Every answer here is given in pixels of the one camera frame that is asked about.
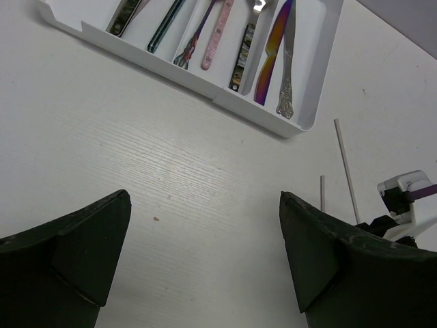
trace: white plastic tray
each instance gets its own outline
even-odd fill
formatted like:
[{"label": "white plastic tray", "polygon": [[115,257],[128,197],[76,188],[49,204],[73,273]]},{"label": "white plastic tray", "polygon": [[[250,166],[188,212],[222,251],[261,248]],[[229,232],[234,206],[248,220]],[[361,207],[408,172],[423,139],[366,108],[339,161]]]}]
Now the white plastic tray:
[{"label": "white plastic tray", "polygon": [[[265,47],[274,19],[285,0],[273,1],[261,13],[253,49]],[[235,0],[221,42],[209,70],[200,67],[221,11],[218,2],[203,28],[188,70],[172,64],[196,26],[210,0],[186,0],[155,54],[146,51],[173,0],[151,0],[128,26],[122,38],[106,32],[119,0],[36,0],[42,17],[50,24],[147,68],[214,103],[282,136],[292,137],[311,129],[316,113],[343,0],[297,0],[296,43],[292,66],[294,116],[287,120],[276,113],[283,72],[283,44],[274,67],[265,106],[254,100],[256,81],[264,64],[263,51],[255,80],[247,95],[228,88],[253,0]]]}]

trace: patterned knife handle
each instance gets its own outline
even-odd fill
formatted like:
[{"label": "patterned knife handle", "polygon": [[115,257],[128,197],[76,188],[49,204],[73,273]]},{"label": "patterned knife handle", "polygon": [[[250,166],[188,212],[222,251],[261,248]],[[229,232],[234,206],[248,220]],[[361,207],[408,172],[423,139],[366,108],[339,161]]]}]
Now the patterned knife handle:
[{"label": "patterned knife handle", "polygon": [[285,52],[284,55],[284,72],[279,92],[279,104],[276,112],[286,119],[291,119],[293,111],[293,88],[292,88],[292,62],[293,54]]},{"label": "patterned knife handle", "polygon": [[141,0],[123,0],[115,11],[108,32],[121,38],[140,5]]},{"label": "patterned knife handle", "polygon": [[206,49],[205,57],[203,58],[201,67],[204,70],[208,70],[211,67],[212,60],[216,55],[217,47],[219,46],[219,42],[221,36],[223,35],[223,30],[225,29],[227,19],[229,18],[229,14],[231,13],[232,5],[234,4],[234,0],[226,0],[223,4],[223,8],[221,10],[220,16],[218,17],[216,27],[214,28],[214,32],[212,32],[211,40]]},{"label": "patterned knife handle", "polygon": [[247,64],[247,57],[249,56],[249,50],[251,49],[255,28],[256,26],[253,23],[249,23],[246,26],[240,51],[238,52],[237,62],[235,64],[234,72],[232,73],[231,83],[229,84],[229,88],[236,92],[240,89],[241,78]]}]

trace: pink utensil handle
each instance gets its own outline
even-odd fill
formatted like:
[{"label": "pink utensil handle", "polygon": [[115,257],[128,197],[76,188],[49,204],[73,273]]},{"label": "pink utensil handle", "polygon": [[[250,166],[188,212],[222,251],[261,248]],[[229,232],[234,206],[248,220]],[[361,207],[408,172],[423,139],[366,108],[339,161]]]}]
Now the pink utensil handle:
[{"label": "pink utensil handle", "polygon": [[221,10],[220,16],[218,17],[216,27],[212,32],[211,40],[206,49],[205,57],[203,58],[201,67],[204,70],[208,70],[211,67],[212,60],[214,59],[217,51],[217,47],[219,46],[219,42],[221,36],[223,35],[223,30],[225,29],[227,19],[229,18],[229,14],[231,13],[232,5],[234,4],[234,0],[226,0],[223,4],[223,8]]}]

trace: white table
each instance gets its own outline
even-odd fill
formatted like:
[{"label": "white table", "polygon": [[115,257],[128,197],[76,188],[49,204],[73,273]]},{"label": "white table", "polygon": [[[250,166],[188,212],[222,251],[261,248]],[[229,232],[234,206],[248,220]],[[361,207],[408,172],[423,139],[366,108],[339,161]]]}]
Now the white table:
[{"label": "white table", "polygon": [[354,223],[335,118],[366,221],[386,213],[379,182],[437,182],[437,61],[353,0],[315,128],[291,140],[57,31],[31,0],[0,1],[0,44],[0,237],[131,194],[97,327],[306,327],[279,196],[318,206],[325,174],[327,212]]}]

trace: white stick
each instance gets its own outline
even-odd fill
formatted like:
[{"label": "white stick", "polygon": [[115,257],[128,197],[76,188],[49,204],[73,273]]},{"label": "white stick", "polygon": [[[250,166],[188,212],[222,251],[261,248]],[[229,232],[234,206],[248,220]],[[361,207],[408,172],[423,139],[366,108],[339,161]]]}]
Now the white stick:
[{"label": "white stick", "polygon": [[356,224],[360,224],[361,220],[360,220],[360,216],[358,214],[358,207],[356,205],[354,187],[352,186],[352,178],[350,177],[348,159],[346,158],[346,151],[344,149],[343,137],[341,135],[340,122],[339,122],[338,118],[336,118],[334,120],[334,124],[335,124],[335,130],[337,131],[337,138],[339,139],[340,152],[341,152],[341,157],[343,157],[343,165],[344,165],[344,169],[346,171],[346,178],[348,179],[349,192],[350,192],[350,197],[352,198],[352,206],[354,207]]},{"label": "white stick", "polygon": [[326,212],[325,202],[325,176],[320,176],[320,210]]}]

